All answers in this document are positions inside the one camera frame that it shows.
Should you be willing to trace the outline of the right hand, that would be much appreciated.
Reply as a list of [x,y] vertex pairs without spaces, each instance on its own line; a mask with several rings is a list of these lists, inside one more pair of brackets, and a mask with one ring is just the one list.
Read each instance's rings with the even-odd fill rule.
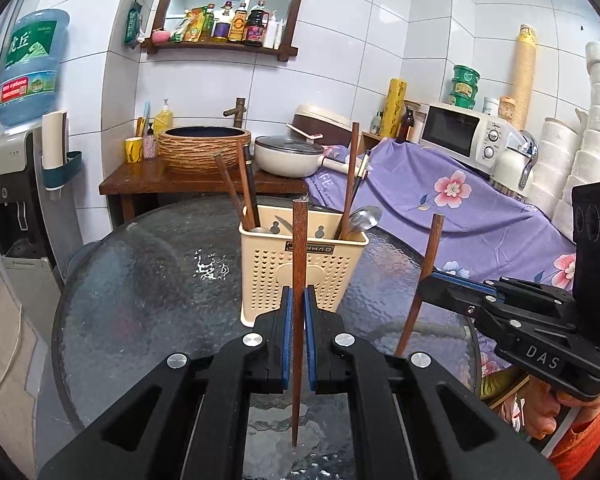
[[533,439],[543,440],[554,434],[556,417],[562,408],[580,408],[573,425],[588,426],[600,414],[600,395],[590,402],[580,401],[568,393],[553,392],[552,387],[535,377],[530,377],[522,393],[524,398],[524,426]]

